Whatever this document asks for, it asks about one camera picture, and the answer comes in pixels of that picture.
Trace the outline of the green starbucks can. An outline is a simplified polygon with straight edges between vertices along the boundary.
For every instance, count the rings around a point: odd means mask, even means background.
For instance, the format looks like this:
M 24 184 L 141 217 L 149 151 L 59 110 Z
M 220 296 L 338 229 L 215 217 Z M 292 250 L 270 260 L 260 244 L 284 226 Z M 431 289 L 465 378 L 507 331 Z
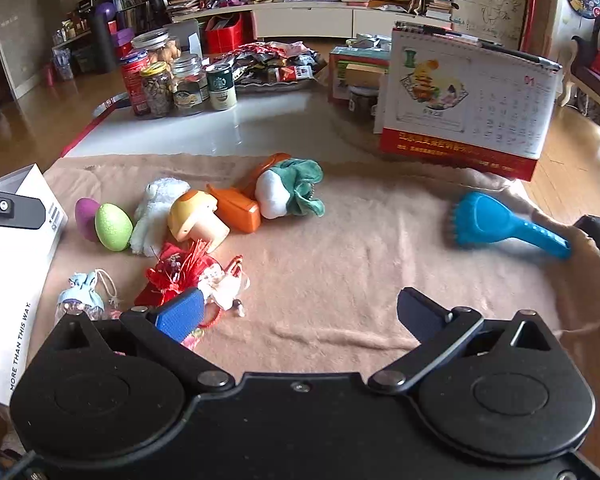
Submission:
M 209 96 L 215 110 L 230 110 L 237 104 L 233 70 L 229 62 L 214 63 L 206 68 Z

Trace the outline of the white plush lamb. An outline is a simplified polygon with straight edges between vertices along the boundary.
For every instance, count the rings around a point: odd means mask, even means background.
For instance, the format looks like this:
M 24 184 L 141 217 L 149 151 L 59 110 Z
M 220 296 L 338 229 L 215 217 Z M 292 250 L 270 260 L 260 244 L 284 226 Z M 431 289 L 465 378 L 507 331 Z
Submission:
M 130 238 L 134 255 L 155 257 L 166 238 L 169 212 L 174 202 L 190 190 L 190 185 L 175 178 L 162 178 L 149 183 L 135 209 L 135 226 Z

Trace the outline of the green egg toy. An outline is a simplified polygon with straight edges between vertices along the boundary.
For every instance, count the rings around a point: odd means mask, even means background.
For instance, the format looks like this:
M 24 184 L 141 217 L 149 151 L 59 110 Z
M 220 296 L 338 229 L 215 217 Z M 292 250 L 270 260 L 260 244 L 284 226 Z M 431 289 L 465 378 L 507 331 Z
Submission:
M 120 207 L 106 203 L 96 211 L 95 231 L 102 246 L 110 252 L 122 252 L 129 245 L 133 223 Z

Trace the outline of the green product box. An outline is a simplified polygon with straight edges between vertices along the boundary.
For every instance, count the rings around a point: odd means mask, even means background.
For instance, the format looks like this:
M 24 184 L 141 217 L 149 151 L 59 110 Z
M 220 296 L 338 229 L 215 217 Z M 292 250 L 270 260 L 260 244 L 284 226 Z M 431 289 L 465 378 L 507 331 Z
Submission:
M 380 78 L 388 73 L 390 52 L 381 49 L 334 47 L 328 61 L 328 99 L 347 104 L 350 88 L 378 90 Z

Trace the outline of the floral fabric pillow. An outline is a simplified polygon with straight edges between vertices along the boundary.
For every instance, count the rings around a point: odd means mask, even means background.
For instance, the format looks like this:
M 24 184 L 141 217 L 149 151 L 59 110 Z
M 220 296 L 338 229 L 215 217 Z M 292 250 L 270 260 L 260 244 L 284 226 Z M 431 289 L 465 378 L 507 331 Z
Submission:
M 181 345 L 187 348 L 189 351 L 194 352 L 198 344 L 204 338 L 204 329 L 196 327 L 191 333 L 189 333 L 181 342 Z

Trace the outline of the blue herb sachet bag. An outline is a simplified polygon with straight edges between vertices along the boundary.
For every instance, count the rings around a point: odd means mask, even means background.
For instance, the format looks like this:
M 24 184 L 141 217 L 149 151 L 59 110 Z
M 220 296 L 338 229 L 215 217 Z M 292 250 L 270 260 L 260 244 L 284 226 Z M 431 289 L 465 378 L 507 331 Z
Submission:
M 54 322 L 58 323 L 65 315 L 82 313 L 91 321 L 108 320 L 118 311 L 117 286 L 104 269 L 76 272 L 58 296 Z

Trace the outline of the red tin can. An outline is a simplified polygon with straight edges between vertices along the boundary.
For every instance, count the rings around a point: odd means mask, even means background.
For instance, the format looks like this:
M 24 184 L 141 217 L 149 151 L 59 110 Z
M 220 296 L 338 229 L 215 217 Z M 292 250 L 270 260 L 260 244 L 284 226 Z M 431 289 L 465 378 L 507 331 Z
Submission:
M 140 74 L 148 66 L 149 58 L 146 50 L 132 50 L 123 58 L 120 58 L 121 75 L 132 110 L 136 116 L 150 113 L 143 92 L 142 75 Z

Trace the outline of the black cylinder roller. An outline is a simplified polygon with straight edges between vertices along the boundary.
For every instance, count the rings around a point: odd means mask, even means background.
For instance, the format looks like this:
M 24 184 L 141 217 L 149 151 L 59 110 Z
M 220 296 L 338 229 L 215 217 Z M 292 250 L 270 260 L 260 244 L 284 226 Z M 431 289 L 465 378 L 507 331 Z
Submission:
M 115 15 L 116 8 L 111 2 L 99 3 L 90 15 L 90 27 L 95 43 L 95 61 L 97 70 L 101 73 L 111 73 L 118 66 L 109 29 L 109 22 Z

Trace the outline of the white green radish plush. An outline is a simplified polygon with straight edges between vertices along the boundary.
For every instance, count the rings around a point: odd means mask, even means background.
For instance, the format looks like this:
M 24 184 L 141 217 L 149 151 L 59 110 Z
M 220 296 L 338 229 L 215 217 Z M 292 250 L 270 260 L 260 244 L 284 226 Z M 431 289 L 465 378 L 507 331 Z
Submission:
M 313 159 L 288 158 L 265 169 L 257 178 L 254 197 L 263 218 L 323 217 L 324 203 L 315 195 L 323 169 Z

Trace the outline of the yellow lid nut jar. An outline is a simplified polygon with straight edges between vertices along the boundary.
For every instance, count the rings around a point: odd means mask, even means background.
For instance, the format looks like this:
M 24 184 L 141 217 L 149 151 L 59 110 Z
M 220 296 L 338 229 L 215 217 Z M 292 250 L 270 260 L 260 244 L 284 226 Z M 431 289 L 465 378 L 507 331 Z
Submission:
M 140 81 L 151 114 L 164 117 L 173 107 L 171 69 L 167 62 L 152 63 L 140 71 Z

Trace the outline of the yellow mushroom toy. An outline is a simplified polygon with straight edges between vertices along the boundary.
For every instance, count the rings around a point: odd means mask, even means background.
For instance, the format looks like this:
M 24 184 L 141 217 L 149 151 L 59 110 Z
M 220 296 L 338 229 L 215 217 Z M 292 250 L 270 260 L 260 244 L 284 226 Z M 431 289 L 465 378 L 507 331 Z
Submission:
M 230 234 L 230 228 L 215 214 L 218 200 L 211 194 L 189 190 L 171 206 L 168 227 L 178 242 L 203 240 L 214 252 Z

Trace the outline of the clear glass jar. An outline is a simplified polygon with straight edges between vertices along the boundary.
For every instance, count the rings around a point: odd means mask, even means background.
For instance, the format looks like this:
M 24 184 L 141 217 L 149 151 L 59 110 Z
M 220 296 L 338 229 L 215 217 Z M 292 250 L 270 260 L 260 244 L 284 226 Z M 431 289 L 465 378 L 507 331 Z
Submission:
M 204 110 L 209 99 L 206 72 L 195 53 L 184 53 L 172 65 L 172 99 L 180 116 Z

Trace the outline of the white low cabinet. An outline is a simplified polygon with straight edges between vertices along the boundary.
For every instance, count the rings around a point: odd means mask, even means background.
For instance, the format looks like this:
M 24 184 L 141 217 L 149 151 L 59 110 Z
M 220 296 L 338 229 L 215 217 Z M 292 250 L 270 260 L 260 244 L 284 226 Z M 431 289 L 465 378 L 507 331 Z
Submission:
M 174 16 L 174 23 L 202 20 L 208 16 L 245 13 L 254 38 L 340 38 L 358 34 L 390 37 L 397 22 L 407 27 L 452 29 L 452 23 L 402 12 L 383 11 L 362 6 L 347 6 L 340 1 L 296 0 L 255 3 L 244 6 L 214 8 L 184 16 Z

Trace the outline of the orange plastic clip toy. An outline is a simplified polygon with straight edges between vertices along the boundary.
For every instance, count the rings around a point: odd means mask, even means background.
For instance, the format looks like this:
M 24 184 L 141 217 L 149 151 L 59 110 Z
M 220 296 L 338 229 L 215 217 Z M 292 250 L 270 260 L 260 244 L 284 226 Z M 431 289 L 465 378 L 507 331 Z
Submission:
M 275 153 L 254 168 L 236 185 L 230 188 L 217 188 L 207 185 L 207 192 L 218 202 L 216 214 L 232 230 L 250 234 L 261 225 L 260 206 L 254 193 L 260 175 L 278 162 L 290 159 L 287 153 Z

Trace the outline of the white cardboard box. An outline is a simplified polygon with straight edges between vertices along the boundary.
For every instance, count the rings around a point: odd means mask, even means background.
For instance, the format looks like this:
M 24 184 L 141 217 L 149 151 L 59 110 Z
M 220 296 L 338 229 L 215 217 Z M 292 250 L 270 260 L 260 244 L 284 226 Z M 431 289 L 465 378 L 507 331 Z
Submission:
M 44 209 L 36 230 L 0 226 L 0 404 L 8 405 L 27 366 L 36 311 L 68 217 L 38 166 L 1 177 L 0 192 L 35 198 Z

